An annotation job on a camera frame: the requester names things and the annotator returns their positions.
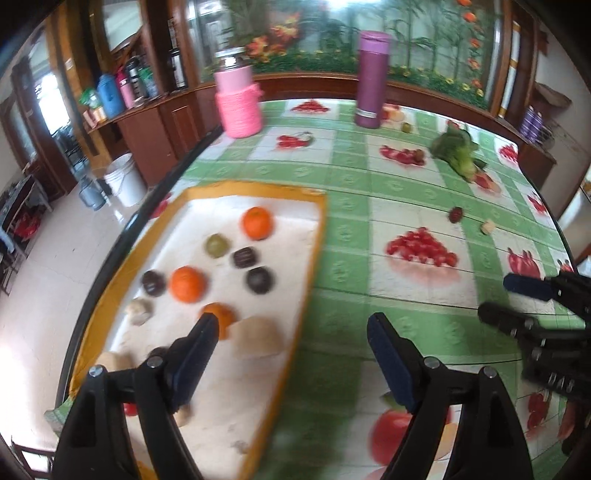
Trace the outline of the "beige round chunk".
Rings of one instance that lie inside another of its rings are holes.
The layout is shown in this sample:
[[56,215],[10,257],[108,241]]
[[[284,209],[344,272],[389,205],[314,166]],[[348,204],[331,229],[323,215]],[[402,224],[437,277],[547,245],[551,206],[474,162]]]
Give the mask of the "beige round chunk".
[[185,426],[192,417],[190,404],[182,405],[174,414],[173,418],[178,428]]

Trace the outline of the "small orange tangerine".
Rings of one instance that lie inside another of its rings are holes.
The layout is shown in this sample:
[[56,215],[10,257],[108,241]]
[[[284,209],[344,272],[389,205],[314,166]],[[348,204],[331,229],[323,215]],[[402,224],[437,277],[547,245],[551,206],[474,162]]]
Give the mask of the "small orange tangerine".
[[209,303],[200,310],[200,314],[205,313],[214,315],[218,320],[218,339],[220,341],[228,340],[229,328],[238,320],[231,306],[219,302]]

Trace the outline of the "red tomato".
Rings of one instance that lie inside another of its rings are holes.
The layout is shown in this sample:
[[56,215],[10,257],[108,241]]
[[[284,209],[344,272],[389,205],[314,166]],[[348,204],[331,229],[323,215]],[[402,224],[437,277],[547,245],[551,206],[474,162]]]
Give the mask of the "red tomato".
[[123,411],[127,417],[134,417],[138,415],[137,406],[133,403],[124,403]]

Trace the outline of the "large beige cylinder chunk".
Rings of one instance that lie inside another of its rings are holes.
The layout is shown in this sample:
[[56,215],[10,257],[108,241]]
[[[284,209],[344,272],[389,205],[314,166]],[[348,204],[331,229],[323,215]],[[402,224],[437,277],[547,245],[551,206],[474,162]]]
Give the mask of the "large beige cylinder chunk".
[[103,366],[108,372],[132,369],[135,364],[129,353],[102,352],[95,360],[95,365]]

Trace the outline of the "small beige cube chunk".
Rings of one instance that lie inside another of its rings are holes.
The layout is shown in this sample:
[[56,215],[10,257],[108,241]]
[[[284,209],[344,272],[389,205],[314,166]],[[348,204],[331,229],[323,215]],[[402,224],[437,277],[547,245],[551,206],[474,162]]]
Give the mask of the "small beige cube chunk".
[[145,298],[132,299],[124,309],[125,318],[134,326],[141,326],[153,315],[151,302]]

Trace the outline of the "orange mandarin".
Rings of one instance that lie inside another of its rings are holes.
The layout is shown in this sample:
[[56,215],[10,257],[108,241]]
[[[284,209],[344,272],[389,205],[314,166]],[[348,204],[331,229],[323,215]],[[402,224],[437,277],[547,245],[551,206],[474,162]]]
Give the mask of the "orange mandarin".
[[262,241],[273,234],[273,214],[263,207],[252,207],[245,211],[240,219],[242,231],[249,239]]
[[197,303],[204,296],[206,287],[204,273],[190,266],[174,270],[168,282],[170,294],[181,303]]

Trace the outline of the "small dark plum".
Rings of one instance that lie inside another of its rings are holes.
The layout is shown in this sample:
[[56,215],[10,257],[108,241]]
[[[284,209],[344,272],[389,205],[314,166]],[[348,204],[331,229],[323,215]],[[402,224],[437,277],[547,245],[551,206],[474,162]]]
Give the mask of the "small dark plum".
[[259,254],[256,249],[246,246],[235,250],[231,256],[232,263],[237,269],[250,268],[259,263]]

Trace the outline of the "green round fruit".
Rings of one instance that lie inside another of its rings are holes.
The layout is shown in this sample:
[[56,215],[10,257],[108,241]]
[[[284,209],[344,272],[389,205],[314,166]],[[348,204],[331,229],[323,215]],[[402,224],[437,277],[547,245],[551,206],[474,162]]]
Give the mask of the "green round fruit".
[[214,259],[223,257],[230,249],[230,241],[219,233],[208,236],[204,243],[205,253]]

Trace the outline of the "tiny beige chunk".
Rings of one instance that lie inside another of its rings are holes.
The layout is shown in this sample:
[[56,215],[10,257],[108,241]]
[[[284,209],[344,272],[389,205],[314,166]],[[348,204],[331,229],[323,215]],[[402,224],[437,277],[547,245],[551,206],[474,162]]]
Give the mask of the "tiny beige chunk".
[[486,220],[480,226],[480,230],[484,235],[490,235],[496,229],[496,224],[492,220]]

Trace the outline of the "far red jujube date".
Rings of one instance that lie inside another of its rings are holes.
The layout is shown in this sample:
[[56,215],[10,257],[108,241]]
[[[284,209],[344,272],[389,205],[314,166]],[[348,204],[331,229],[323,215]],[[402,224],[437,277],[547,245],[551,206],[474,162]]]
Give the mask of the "far red jujube date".
[[464,211],[461,207],[454,207],[448,214],[448,219],[452,224],[459,223],[464,217]]

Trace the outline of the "white foam tray yellow rim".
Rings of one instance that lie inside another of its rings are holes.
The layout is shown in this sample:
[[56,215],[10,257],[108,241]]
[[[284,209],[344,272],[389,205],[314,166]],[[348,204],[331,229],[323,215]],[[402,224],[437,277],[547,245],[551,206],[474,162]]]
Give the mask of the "white foam tray yellow rim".
[[[243,213],[256,206],[273,214],[273,234],[262,241],[249,239],[240,226]],[[185,336],[206,304],[231,306],[236,322],[250,316],[271,318],[283,333],[283,351],[240,359],[232,353],[229,338],[219,342],[192,398],[192,417],[180,429],[204,477],[252,478],[294,363],[326,214],[327,197],[317,189],[222,181],[181,191],[145,229],[98,299],[73,360],[68,393],[78,392],[102,352],[129,353],[138,365],[152,349]],[[204,250],[205,240],[215,233],[231,244],[217,259]],[[232,253],[246,246],[256,249],[259,263],[237,269]],[[124,309],[141,296],[141,275],[152,269],[170,276],[182,266],[204,273],[204,296],[197,303],[181,303],[164,293],[152,300],[153,315],[147,322],[131,325]],[[274,276],[273,289],[263,295],[252,293],[245,283],[246,273],[260,266]]]

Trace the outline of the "green bok choy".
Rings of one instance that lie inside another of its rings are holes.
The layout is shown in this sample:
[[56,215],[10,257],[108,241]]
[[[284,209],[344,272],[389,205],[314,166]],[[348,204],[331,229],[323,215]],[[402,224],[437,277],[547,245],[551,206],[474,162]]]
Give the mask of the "green bok choy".
[[432,141],[429,150],[434,158],[445,161],[467,182],[475,182],[477,174],[487,166],[475,156],[479,145],[468,130],[452,121],[447,122],[446,130]]

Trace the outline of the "purple cans on shelf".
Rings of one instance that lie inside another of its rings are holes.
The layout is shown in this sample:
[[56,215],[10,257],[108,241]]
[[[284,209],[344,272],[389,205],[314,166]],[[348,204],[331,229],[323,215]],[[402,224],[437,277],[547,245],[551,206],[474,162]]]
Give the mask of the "purple cans on shelf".
[[529,106],[522,119],[519,132],[530,143],[535,144],[538,140],[543,125],[542,114]]

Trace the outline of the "grey metal kettle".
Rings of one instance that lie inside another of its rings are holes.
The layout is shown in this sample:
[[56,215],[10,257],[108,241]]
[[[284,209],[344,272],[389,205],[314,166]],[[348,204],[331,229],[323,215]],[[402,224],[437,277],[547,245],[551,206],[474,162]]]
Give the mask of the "grey metal kettle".
[[93,211],[100,210],[105,204],[105,194],[96,180],[84,176],[79,181],[78,196],[82,203]]

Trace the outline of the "purple thermos bottle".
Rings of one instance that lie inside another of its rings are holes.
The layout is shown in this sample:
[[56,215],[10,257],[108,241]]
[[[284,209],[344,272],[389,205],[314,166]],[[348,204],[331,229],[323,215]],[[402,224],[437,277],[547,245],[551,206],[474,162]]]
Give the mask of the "purple thermos bottle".
[[363,128],[381,126],[386,98],[392,37],[379,31],[361,31],[355,122]]

